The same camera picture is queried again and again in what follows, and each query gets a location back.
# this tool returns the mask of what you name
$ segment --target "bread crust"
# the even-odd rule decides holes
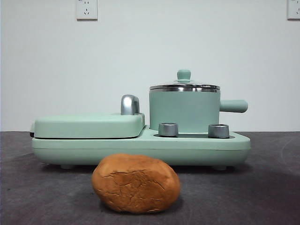
[[[162,160],[145,155],[105,157],[93,172],[92,185],[101,201],[119,212],[163,211],[180,194],[175,171]]]

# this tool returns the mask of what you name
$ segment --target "glass lid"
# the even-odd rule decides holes
[[[163,84],[163,85],[156,85],[151,86],[150,90],[157,90],[157,89],[176,89],[176,90],[190,90],[195,89],[202,90],[202,89],[215,89],[220,90],[219,86],[210,85],[210,84],[199,84],[196,81],[193,81],[191,78],[191,71],[188,69],[181,69],[177,72],[177,80],[175,80],[172,84]]]

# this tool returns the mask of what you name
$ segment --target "dark gray mat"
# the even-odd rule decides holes
[[[62,170],[33,155],[28,132],[1,133],[1,224],[300,224],[300,132],[244,132],[252,150],[218,172],[174,166],[178,201],[149,215],[116,213],[91,187],[94,166]]]

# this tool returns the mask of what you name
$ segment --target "power socket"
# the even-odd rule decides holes
[[[77,20],[98,20],[98,0],[76,0]]]
[[[300,0],[287,0],[287,19],[300,20]]]

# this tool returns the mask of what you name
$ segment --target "lid knob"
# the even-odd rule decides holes
[[[190,80],[191,71],[189,69],[180,69],[177,72],[177,79],[180,80]]]

